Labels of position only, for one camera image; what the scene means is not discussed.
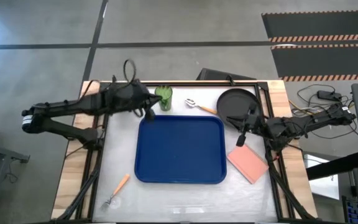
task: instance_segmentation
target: green cup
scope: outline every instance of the green cup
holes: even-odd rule
[[[159,101],[159,105],[162,111],[168,111],[171,109],[172,105],[172,87],[170,86],[158,86],[154,90],[154,94],[162,96],[162,99]]]

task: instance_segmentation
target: black pan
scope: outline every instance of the black pan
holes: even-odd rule
[[[216,109],[218,116],[224,124],[233,127],[226,118],[228,116],[244,116],[250,112],[255,115],[261,115],[262,109],[258,98],[251,92],[240,88],[232,88],[225,91],[218,98]]]

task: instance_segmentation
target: black floor mat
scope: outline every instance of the black floor mat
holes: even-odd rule
[[[358,11],[262,14],[272,42],[358,40]]]
[[[358,80],[358,44],[273,46],[272,53],[288,82]]]

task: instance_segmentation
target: pink sponge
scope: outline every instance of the pink sponge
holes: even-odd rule
[[[255,183],[269,168],[265,161],[246,145],[242,147],[236,146],[227,155],[227,159],[251,184]]]

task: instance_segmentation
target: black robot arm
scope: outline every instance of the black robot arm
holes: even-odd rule
[[[270,118],[265,121],[265,118],[249,113],[241,117],[228,117],[227,121],[241,132],[237,146],[244,145],[246,132],[257,134],[265,139],[267,149],[265,157],[270,175],[283,190],[300,217],[313,220],[315,217],[306,211],[277,172],[271,152],[280,152],[292,139],[303,135],[307,136],[310,131],[327,125],[349,125],[355,118],[356,116],[346,106],[338,103],[331,105],[327,110],[301,118]]]
[[[270,118],[265,121],[261,116],[246,114],[228,117],[227,121],[241,132],[238,146],[244,144],[246,132],[250,132],[267,138],[274,151],[281,151],[294,138],[307,137],[308,132],[327,125],[349,125],[355,118],[346,106],[337,103],[322,112],[304,117]]]
[[[37,103],[22,112],[22,129],[27,133],[50,132],[68,139],[78,139],[86,149],[98,149],[98,132],[94,128],[79,129],[62,124],[51,118],[84,113],[88,115],[114,114],[123,111],[138,111],[137,116],[154,119],[151,107],[161,96],[150,94],[139,80],[129,83],[112,82],[98,93],[82,96],[79,100],[64,100],[56,103]]]

